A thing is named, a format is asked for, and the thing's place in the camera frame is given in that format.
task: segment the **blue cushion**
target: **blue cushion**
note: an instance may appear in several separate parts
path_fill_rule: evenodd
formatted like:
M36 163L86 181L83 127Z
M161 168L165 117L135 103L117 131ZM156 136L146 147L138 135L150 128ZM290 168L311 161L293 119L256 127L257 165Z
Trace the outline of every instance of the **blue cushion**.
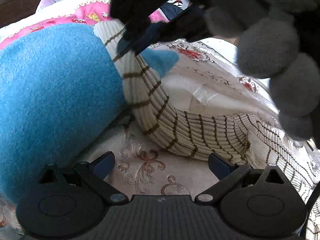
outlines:
M163 76L173 51L143 52ZM90 26L30 33L0 53L0 192L18 203L48 163L65 167L127 107L122 80Z

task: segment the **black plastic mount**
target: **black plastic mount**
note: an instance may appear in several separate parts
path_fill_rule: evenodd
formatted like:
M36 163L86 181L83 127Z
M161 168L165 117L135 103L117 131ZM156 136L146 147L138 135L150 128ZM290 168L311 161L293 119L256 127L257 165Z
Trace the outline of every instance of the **black plastic mount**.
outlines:
M112 152L69 169L47 165L17 207L31 239L298 239L306 205L275 165L255 170L213 153L220 181L197 195L127 196L103 181Z

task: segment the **screw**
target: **screw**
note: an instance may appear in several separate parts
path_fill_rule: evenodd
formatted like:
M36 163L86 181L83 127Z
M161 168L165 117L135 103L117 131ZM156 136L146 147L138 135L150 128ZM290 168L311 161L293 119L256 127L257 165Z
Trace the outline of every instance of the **screw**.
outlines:
M125 195L123 195L121 193L113 194L110 196L110 200L113 202L120 202L120 201L125 200Z
M198 200L200 200L201 202L210 202L213 200L213 196L210 194L200 194L198 196Z

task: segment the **striped knit fabric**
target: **striped knit fabric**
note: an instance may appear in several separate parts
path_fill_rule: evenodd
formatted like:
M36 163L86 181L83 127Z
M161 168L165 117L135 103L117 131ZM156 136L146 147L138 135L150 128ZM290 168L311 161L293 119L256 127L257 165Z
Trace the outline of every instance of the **striped knit fabric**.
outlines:
M216 152L229 161L246 162L254 168L276 163L306 202L318 183L319 173L282 131L253 114L202 116L176 109L163 88L159 75L132 51L116 58L116 46L124 26L114 20L95 25L94 32L105 43L119 74L127 102L144 134L163 149L177 155L208 160ZM320 200L313 207L307 239L320 239L316 216Z

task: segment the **pink fabric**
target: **pink fabric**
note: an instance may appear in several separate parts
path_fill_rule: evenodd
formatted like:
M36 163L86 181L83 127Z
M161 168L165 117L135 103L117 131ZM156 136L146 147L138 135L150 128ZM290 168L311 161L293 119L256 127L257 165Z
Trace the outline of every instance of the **pink fabric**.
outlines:
M158 21L168 22L168 20L164 18L158 10L153 12L149 16L151 22L158 22ZM39 22L37 24L28 26L26 28L23 28L18 33L4 39L0 43L0 49L3 49L4 47L8 46L11 42L31 32L36 32L53 25L65 24L65 23L79 23L79 24L93 25L100 21L111 20L111 17L109 16L109 12L110 12L109 3L107 4L103 2L92 2L89 4L82 3L80 4L80 8L77 9L75 14L73 15L70 15L68 17L51 18L51 19Z

